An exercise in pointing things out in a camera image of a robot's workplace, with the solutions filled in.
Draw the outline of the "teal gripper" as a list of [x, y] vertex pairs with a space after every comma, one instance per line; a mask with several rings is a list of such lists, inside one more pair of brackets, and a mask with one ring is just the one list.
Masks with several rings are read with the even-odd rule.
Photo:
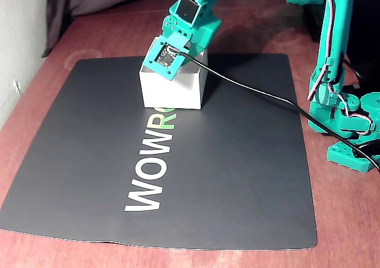
[[175, 14], [177, 2], [170, 7], [169, 13], [162, 24], [162, 36], [168, 40], [168, 44], [175, 49], [188, 50], [188, 55], [195, 58], [208, 48], [220, 27], [221, 19], [217, 18], [213, 9], [215, 3], [204, 4], [197, 16], [195, 23], [190, 26]]

